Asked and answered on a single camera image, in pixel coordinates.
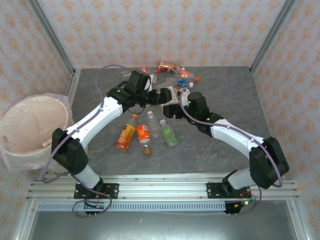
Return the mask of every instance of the trash bin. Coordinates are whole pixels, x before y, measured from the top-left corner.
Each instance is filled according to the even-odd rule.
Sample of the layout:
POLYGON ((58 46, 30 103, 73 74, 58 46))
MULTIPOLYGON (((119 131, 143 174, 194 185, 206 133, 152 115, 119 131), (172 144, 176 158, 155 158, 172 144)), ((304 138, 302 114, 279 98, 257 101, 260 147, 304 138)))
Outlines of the trash bin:
POLYGON ((64 95, 35 95, 15 104, 0 120, 1 155, 8 170, 44 167, 51 154, 53 131, 65 130, 71 121, 71 108, 64 95))

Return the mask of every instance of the patterned wallpaper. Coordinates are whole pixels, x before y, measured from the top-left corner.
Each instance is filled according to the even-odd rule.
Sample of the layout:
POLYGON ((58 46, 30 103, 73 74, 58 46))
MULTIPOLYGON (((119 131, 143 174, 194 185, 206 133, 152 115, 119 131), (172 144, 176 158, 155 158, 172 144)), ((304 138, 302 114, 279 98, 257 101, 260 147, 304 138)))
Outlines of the patterned wallpaper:
MULTIPOLYGON (((0 26, 0 119, 26 96, 64 94, 69 74, 27 0, 1 0, 0 26)), ((0 239, 12 239, 30 181, 38 175, 8 172, 0 159, 0 239)))
POLYGON ((250 66, 285 0, 39 0, 75 68, 250 66))
POLYGON ((320 1, 299 0, 254 76, 269 129, 320 236, 320 1))

